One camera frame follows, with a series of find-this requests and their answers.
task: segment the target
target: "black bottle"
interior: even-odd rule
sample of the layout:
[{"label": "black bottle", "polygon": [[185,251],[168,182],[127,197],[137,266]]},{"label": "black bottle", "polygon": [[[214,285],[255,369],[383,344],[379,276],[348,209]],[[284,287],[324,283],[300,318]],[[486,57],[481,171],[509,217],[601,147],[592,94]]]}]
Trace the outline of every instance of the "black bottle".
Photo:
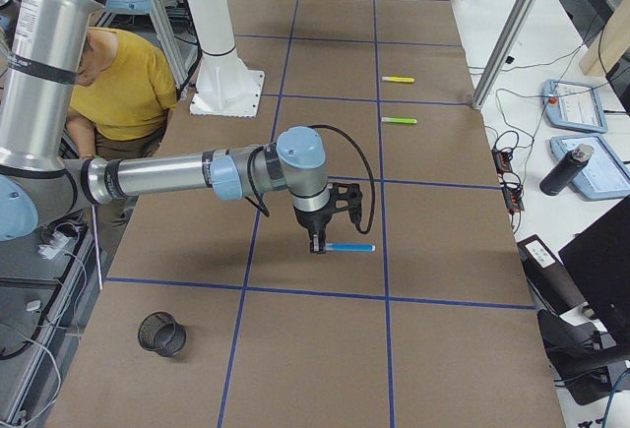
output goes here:
[{"label": "black bottle", "polygon": [[564,154],[547,176],[540,182],[540,190],[547,195],[558,195],[578,173],[586,167],[594,149],[589,145],[579,145]]}]

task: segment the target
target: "blue joint cover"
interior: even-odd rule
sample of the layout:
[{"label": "blue joint cover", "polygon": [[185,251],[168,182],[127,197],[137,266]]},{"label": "blue joint cover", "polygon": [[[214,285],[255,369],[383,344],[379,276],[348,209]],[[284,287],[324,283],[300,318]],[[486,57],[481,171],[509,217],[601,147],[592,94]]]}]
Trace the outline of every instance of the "blue joint cover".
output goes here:
[{"label": "blue joint cover", "polygon": [[239,200],[243,198],[238,169],[229,155],[217,157],[210,163],[210,180],[217,197],[221,200]]},{"label": "blue joint cover", "polygon": [[26,236],[38,220],[31,197],[18,184],[0,175],[0,241]]},{"label": "blue joint cover", "polygon": [[305,126],[294,126],[276,142],[280,159],[297,169],[316,169],[326,162],[326,152],[319,134]]},{"label": "blue joint cover", "polygon": [[153,0],[107,0],[105,8],[117,15],[147,15],[153,3]]}]

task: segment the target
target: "metal pole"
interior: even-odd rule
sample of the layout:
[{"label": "metal pole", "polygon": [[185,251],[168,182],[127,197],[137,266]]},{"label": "metal pole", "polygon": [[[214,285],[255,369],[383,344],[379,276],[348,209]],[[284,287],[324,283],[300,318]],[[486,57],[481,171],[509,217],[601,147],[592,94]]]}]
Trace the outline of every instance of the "metal pole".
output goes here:
[{"label": "metal pole", "polygon": [[479,79],[479,83],[474,91],[471,101],[472,108],[476,110],[481,109],[481,106],[487,99],[496,78],[501,73],[501,68],[505,64],[510,49],[512,49],[516,37],[519,35],[535,2],[536,0],[516,0],[512,12],[508,17],[508,21],[499,35],[499,39],[483,71],[483,75]]}]

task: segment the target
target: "person's arm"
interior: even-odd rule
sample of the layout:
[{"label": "person's arm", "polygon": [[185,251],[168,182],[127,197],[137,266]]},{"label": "person's arm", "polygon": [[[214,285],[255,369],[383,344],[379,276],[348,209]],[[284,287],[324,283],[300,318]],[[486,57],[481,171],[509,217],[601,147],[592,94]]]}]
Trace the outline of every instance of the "person's arm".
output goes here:
[{"label": "person's arm", "polygon": [[94,157],[96,155],[95,125],[92,121],[70,108],[66,117],[66,128],[79,150],[79,157]]}]

